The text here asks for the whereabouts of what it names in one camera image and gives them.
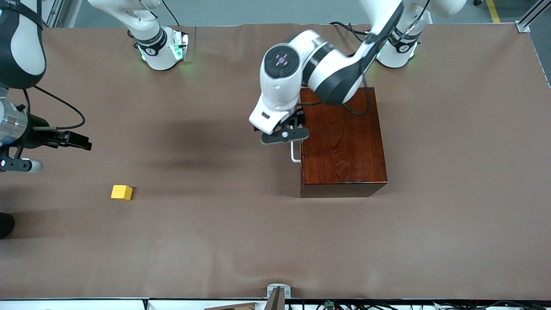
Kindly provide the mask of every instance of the black cable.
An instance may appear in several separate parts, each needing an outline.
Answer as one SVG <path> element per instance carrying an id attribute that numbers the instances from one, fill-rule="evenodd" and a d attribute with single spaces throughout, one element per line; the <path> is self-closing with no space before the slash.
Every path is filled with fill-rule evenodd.
<path id="1" fill-rule="evenodd" d="M 134 35 L 132 34 L 132 32 L 130 32 L 130 29 L 128 29 L 128 30 L 126 31 L 126 34 L 127 34 L 129 37 L 131 37 L 131 38 L 133 38 L 133 39 L 136 39 L 136 38 L 134 38 Z M 134 42 L 134 45 L 132 45 L 132 47 L 134 47 L 135 49 L 137 49 L 137 48 L 138 48 L 138 42 Z"/>
<path id="2" fill-rule="evenodd" d="M 73 109 L 73 111 L 75 111 L 79 116 L 80 118 L 82 119 L 82 121 L 80 122 L 80 124 L 78 125 L 74 125 L 74 126 L 66 126 L 66 127 L 56 127 L 56 129 L 58 130 L 68 130 L 68 129 L 75 129 L 75 128 L 78 128 L 78 127 L 81 127 L 82 125 L 84 125 L 84 123 L 86 123 L 86 118 L 84 117 L 84 114 L 82 114 L 77 108 L 75 108 L 74 106 L 72 106 L 69 102 L 61 99 L 60 97 L 48 92 L 47 90 L 44 90 L 38 86 L 35 86 L 34 88 L 38 89 L 39 91 L 45 93 L 46 95 L 58 100 L 59 102 L 63 103 L 64 105 L 68 106 L 69 108 Z"/>
<path id="3" fill-rule="evenodd" d="M 363 42 L 364 40 L 360 39 L 360 37 L 358 37 L 358 35 L 356 34 L 355 30 L 352 28 L 352 24 L 351 23 L 348 23 L 348 26 L 350 27 L 350 32 L 352 32 L 352 34 L 356 37 L 356 39 L 358 39 L 358 41 L 360 42 Z"/>
<path id="4" fill-rule="evenodd" d="M 429 2 L 430 0 L 427 0 L 427 2 L 425 3 L 425 6 L 423 7 L 423 10 L 421 11 L 421 14 L 419 14 L 419 17 L 417 17 L 416 20 L 413 21 L 413 24 L 411 24 L 409 28 L 411 28 L 409 31 L 404 31 L 404 33 L 400 36 L 400 38 L 398 39 L 398 41 L 400 40 L 403 40 L 406 36 L 408 36 L 408 34 L 415 28 L 415 26 L 417 26 L 417 24 L 419 23 L 419 21 L 421 20 L 421 17 L 423 17 L 423 14 L 425 14 L 425 11 L 426 11 L 426 8 L 429 6 Z"/>
<path id="5" fill-rule="evenodd" d="M 322 104 L 323 101 L 319 101 L 319 102 L 303 102 L 301 103 L 300 105 L 302 106 L 313 106 L 313 105 L 319 105 L 319 104 Z"/>
<path id="6" fill-rule="evenodd" d="M 375 308 L 375 309 L 377 309 L 377 310 L 384 310 L 383 308 L 381 308 L 381 307 L 379 307 L 379 306 L 376 306 L 376 305 L 373 305 L 373 304 L 369 304 L 368 306 L 369 306 L 369 307 L 368 307 L 367 309 L 369 309 L 369 308 Z"/>
<path id="7" fill-rule="evenodd" d="M 174 21 L 176 22 L 176 24 L 178 25 L 178 27 L 180 27 L 180 23 L 178 22 L 178 20 L 176 19 L 176 17 L 175 17 L 174 14 L 172 13 L 172 11 L 169 9 L 169 6 L 166 5 L 165 0 L 163 0 L 163 5 L 164 5 L 165 8 L 169 11 L 170 15 L 172 15 L 172 18 L 174 18 Z"/>
<path id="8" fill-rule="evenodd" d="M 27 103 L 27 113 L 31 114 L 31 100 L 29 100 L 29 93 L 26 89 L 23 89 L 23 94 L 25 94 L 25 102 Z"/>
<path id="9" fill-rule="evenodd" d="M 364 90 L 367 91 L 367 85 L 366 85 L 366 81 L 365 81 L 365 76 L 364 76 Z M 391 305 L 389 305 L 388 303 L 386 302 L 382 302 L 382 301 L 378 301 L 378 300 L 373 300 L 372 301 L 374 304 L 378 304 L 379 306 L 381 307 L 385 307 L 385 308 L 389 308 L 389 309 L 392 309 L 392 310 L 398 310 L 397 308 L 394 308 L 392 307 Z"/>
<path id="10" fill-rule="evenodd" d="M 339 26 L 345 28 L 348 31 L 354 32 L 356 34 L 365 35 L 365 32 L 360 31 L 360 30 L 355 30 L 354 28 L 352 28 L 351 24 L 349 24 L 349 26 L 346 26 L 345 24 L 343 24 L 341 22 L 331 22 L 331 23 L 329 23 L 329 25 L 339 25 Z"/>
<path id="11" fill-rule="evenodd" d="M 472 304 L 468 304 L 467 306 L 459 306 L 459 305 L 451 304 L 451 303 L 442 303 L 441 306 L 445 306 L 445 307 L 441 307 L 440 310 L 471 310 L 471 309 L 472 310 L 487 310 L 490 307 L 495 307 L 495 306 L 498 306 L 499 304 L 502 304 L 502 303 L 504 303 L 505 306 L 507 306 L 507 307 L 514 306 L 514 307 L 522 308 L 524 310 L 531 310 L 530 307 L 527 307 L 523 304 L 520 304 L 520 303 L 517 303 L 517 302 L 514 302 L 514 301 L 507 301 L 507 300 L 498 301 L 498 302 L 495 302 L 495 303 L 490 304 L 489 306 L 485 306 L 485 307 L 473 306 Z"/>
<path id="12" fill-rule="evenodd" d="M 370 100 L 369 100 L 369 92 L 368 92 L 368 83 L 367 81 L 365 80 L 365 74 L 362 72 L 361 73 L 362 77 L 363 77 L 363 81 L 364 81 L 364 92 L 365 92 L 365 112 L 363 113 L 360 113 L 360 112 L 356 112 L 354 110 L 352 110 L 346 103 L 343 103 L 343 108 L 345 108 L 346 111 L 350 112 L 352 115 L 354 116 L 358 116 L 358 117 L 362 117 L 362 116 L 365 116 L 369 113 L 369 111 L 371 110 L 371 103 L 370 103 Z M 392 310 L 396 310 L 396 308 L 393 308 L 393 307 L 390 307 L 388 306 L 387 308 L 390 308 Z"/>

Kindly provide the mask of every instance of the brown wooden box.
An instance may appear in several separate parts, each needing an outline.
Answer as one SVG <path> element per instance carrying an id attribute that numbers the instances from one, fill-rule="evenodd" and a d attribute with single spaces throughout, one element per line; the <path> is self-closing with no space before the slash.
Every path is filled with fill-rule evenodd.
<path id="1" fill-rule="evenodd" d="M 319 99 L 309 89 L 300 92 L 302 103 Z M 373 88 L 360 88 L 347 106 L 304 105 L 310 137 L 300 144 L 300 196 L 369 197 L 388 183 L 381 127 Z"/>

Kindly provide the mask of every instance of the yellow cube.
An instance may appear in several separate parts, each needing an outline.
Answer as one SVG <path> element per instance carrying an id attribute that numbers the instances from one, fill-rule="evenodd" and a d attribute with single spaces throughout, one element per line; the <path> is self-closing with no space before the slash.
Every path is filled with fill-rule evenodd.
<path id="1" fill-rule="evenodd" d="M 111 199 L 130 201 L 132 199 L 132 187 L 128 185 L 113 185 Z"/>

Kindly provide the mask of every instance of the table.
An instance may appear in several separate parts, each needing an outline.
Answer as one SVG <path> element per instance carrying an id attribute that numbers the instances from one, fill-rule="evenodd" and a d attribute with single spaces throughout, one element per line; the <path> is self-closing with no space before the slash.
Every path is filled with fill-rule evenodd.
<path id="1" fill-rule="evenodd" d="M 93 150 L 24 154 L 3 174 L 0 296 L 548 299 L 551 92 L 513 24 L 428 25 L 407 67 L 375 64 L 389 184 L 299 199 L 289 146 L 247 122 L 265 51 L 312 28 L 186 28 L 190 63 L 154 72 L 123 29 L 45 29 L 40 86 L 88 118 Z M 30 91 L 53 125 L 72 112 Z M 21 103 L 20 92 L 11 101 Z M 110 200 L 114 184 L 134 200 Z"/>

